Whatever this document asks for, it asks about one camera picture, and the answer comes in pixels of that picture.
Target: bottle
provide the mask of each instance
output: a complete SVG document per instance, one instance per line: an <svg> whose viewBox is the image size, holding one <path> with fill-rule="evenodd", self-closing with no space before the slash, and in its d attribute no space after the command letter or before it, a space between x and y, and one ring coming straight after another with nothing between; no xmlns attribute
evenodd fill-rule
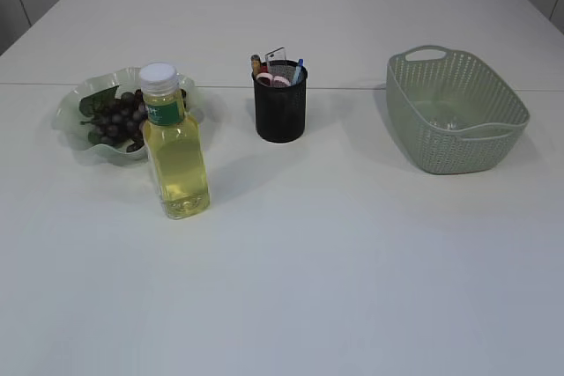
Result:
<svg viewBox="0 0 564 376"><path fill-rule="evenodd" d="M139 71L148 119L143 138L167 216L181 219L210 204L197 122L184 113L176 68L152 63Z"/></svg>

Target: dark grapes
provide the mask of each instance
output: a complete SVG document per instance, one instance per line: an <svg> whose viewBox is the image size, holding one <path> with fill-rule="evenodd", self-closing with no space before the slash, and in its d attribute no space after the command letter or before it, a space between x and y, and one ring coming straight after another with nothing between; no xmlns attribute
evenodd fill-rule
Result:
<svg viewBox="0 0 564 376"><path fill-rule="evenodd" d="M143 92L141 90L135 92L135 101L143 101Z"/></svg>
<svg viewBox="0 0 564 376"><path fill-rule="evenodd" d="M108 136L117 136L120 133L120 129L117 125L110 125L106 128L106 134Z"/></svg>
<svg viewBox="0 0 564 376"><path fill-rule="evenodd" d="M143 116L143 114L141 112L136 110L135 112L133 112L133 115L131 116L131 118L135 122L141 122L145 117Z"/></svg>
<svg viewBox="0 0 564 376"><path fill-rule="evenodd" d="M124 92L121 98L110 100L97 110L90 121L82 125L93 125L88 134L92 144L102 143L117 146L128 140L133 144L127 147L128 152L137 151L145 145L143 140L143 124L147 117L147 108L143 101L143 92Z"/></svg>
<svg viewBox="0 0 564 376"><path fill-rule="evenodd" d="M135 94L132 92L125 92L122 94L122 102L126 105L131 105L135 101Z"/></svg>
<svg viewBox="0 0 564 376"><path fill-rule="evenodd" d="M100 142L101 142L102 144L114 145L114 140L113 140L111 137L109 137L109 136L103 136L103 137L100 139Z"/></svg>
<svg viewBox="0 0 564 376"><path fill-rule="evenodd" d="M127 121L125 128L130 134L135 134L138 131L138 125L135 121Z"/></svg>
<svg viewBox="0 0 564 376"><path fill-rule="evenodd" d="M135 141L136 143L142 143L143 142L143 134L141 134L141 131L138 131L131 136L131 139L133 141Z"/></svg>
<svg viewBox="0 0 564 376"><path fill-rule="evenodd" d="M102 115L102 116L100 116L100 118L98 119L98 125L101 125L101 126L104 126L104 127L107 126L107 125L109 125L110 122L111 122L110 117L109 117L109 116L106 116L106 115Z"/></svg>
<svg viewBox="0 0 564 376"><path fill-rule="evenodd" d="M112 115L112 123L119 125L122 122L123 122L123 116L121 116L120 114Z"/></svg>
<svg viewBox="0 0 564 376"><path fill-rule="evenodd" d="M139 150L141 147L143 147L142 144L133 143L133 144L130 144L130 145L127 146L126 152L132 153L133 151Z"/></svg>

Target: white wavy plate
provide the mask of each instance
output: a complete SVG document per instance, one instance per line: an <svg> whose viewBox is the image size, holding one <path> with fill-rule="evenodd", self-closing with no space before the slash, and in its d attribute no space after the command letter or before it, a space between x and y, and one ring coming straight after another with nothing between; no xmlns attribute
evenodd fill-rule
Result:
<svg viewBox="0 0 564 376"><path fill-rule="evenodd" d="M101 92L109 87L119 85L115 93L117 98L122 97L124 92L135 92L140 87L139 70L140 68L125 68L112 74L87 79L61 100L53 119L53 128L64 132L71 139L70 144L77 147L77 150L102 156L106 159L140 160L146 158L147 151L145 146L137 151L128 153L126 152L129 144L127 142L119 148L105 144L92 145L88 141L88 132L92 129L92 125L80 125L81 121L86 121L88 118L83 116L78 110L78 104L84 97L95 92ZM202 98L192 79L181 74L178 77L180 79L180 87L186 90L188 94L186 106L188 113L190 113L201 107Z"/></svg>

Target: basket handle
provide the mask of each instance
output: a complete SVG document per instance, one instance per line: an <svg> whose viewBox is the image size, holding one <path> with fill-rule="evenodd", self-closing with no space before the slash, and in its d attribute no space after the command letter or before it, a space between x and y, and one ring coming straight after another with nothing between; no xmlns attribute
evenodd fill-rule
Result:
<svg viewBox="0 0 564 376"><path fill-rule="evenodd" d="M416 60L416 61L412 61L409 60L407 58L408 55L412 55L414 53L418 53L418 52L424 52L426 50L430 50L430 51L435 51L435 52L442 52L445 54L445 56L439 58L439 59L422 59L422 60ZM428 61L441 61L443 59L445 59L446 57L450 56L453 54L453 51L450 50L449 48L444 48L443 46L435 46L433 44L427 44L425 46L419 46L418 48L412 48L410 50L407 50L406 52L400 54L400 56L402 56L404 58L405 61L407 62L428 62Z"/></svg>
<svg viewBox="0 0 564 376"><path fill-rule="evenodd" d="M502 138L507 138L514 134L516 130L516 125L511 125L507 123L485 123L482 125L478 125L478 127L462 129L458 131L456 136L460 141L493 141L493 140L501 140ZM498 130L506 130L504 134L500 134L498 136L472 136L472 133L478 130L484 129L498 129Z"/></svg>

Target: green plastic basket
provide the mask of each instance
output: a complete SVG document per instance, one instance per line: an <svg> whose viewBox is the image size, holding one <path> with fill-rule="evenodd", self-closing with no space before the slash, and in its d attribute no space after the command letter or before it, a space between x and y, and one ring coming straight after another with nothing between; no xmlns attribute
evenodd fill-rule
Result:
<svg viewBox="0 0 564 376"><path fill-rule="evenodd" d="M410 60L420 51L440 59ZM388 63L386 100L397 135L429 173L491 169L507 156L529 123L515 92L475 55L422 46Z"/></svg>

